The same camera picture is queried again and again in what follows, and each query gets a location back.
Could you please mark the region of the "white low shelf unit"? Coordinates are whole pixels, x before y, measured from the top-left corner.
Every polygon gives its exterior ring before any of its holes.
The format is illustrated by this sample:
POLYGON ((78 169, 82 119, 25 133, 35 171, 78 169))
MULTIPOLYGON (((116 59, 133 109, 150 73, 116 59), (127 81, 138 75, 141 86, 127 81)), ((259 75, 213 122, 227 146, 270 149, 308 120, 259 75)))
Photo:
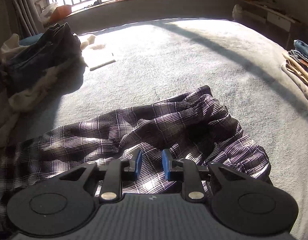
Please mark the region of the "white low shelf unit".
POLYGON ((259 32, 286 50, 294 48, 295 40, 308 45, 308 25, 266 5, 238 1, 232 17, 235 22, 259 32))

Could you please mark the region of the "dark plaid flannel pants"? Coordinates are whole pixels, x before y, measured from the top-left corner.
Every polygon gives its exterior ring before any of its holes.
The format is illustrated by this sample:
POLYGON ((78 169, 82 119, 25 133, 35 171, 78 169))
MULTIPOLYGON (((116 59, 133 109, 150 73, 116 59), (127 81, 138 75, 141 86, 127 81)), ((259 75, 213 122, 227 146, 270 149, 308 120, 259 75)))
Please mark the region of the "dark plaid flannel pants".
POLYGON ((169 191, 162 150, 176 159, 205 166, 222 163, 253 178, 267 180, 271 165, 265 149, 245 132, 208 86, 151 105, 117 109, 65 125, 6 148, 0 167, 0 221, 7 202, 19 190, 52 178, 83 163, 106 165, 140 148, 142 169, 129 193, 169 191))

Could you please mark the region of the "grey curtain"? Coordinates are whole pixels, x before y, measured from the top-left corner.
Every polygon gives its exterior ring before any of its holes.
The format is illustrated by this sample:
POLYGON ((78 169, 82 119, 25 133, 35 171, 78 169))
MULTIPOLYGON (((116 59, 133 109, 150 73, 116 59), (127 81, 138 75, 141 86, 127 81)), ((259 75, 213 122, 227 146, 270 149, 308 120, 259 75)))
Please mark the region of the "grey curtain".
POLYGON ((33 0, 12 0, 12 2, 26 36, 34 36, 44 32, 33 0))

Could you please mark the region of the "folded clothes stack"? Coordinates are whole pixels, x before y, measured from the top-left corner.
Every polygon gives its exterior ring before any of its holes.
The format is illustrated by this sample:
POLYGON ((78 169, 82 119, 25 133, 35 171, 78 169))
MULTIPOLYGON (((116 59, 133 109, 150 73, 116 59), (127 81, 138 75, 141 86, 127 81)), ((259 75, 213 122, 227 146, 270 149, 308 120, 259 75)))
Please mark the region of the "folded clothes stack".
POLYGON ((294 49, 282 54, 285 58, 281 70, 289 76, 308 100, 308 45, 294 40, 294 49))

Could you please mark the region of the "dark navy garment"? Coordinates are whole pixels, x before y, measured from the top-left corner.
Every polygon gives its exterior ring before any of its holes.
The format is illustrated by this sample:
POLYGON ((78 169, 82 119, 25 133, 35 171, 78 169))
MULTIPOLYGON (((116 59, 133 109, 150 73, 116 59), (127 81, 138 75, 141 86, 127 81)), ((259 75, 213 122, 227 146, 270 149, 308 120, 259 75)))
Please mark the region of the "dark navy garment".
POLYGON ((0 65, 0 83, 10 98, 45 75, 45 71, 81 56, 81 42, 69 24, 55 24, 39 40, 0 65))

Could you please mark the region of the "white fleece garment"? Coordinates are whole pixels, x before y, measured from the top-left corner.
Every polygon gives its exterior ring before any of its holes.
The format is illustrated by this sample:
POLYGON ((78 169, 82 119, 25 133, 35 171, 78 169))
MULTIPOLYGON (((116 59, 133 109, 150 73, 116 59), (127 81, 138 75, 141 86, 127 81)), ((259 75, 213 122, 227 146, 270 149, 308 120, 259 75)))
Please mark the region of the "white fleece garment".
MULTIPOLYGON (((94 36, 90 36, 87 41, 81 43, 81 52, 95 40, 94 36)), ((73 75, 79 76, 79 72, 85 69, 85 62, 82 55, 75 60, 67 60, 64 63, 51 67, 45 71, 45 75, 41 77, 31 88, 15 93, 8 98, 10 106, 15 112, 29 112, 37 105, 49 91, 58 83, 60 78, 68 78, 73 75)))

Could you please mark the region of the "white flat card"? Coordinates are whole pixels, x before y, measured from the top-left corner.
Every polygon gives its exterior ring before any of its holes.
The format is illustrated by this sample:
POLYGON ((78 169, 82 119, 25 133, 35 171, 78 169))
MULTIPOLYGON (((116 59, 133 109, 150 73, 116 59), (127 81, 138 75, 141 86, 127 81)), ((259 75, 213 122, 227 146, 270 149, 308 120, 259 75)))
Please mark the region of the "white flat card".
POLYGON ((101 67, 104 67, 108 64, 115 62, 113 53, 106 48, 102 49, 86 48, 82 52, 82 56, 84 62, 86 63, 90 71, 99 69, 101 67))

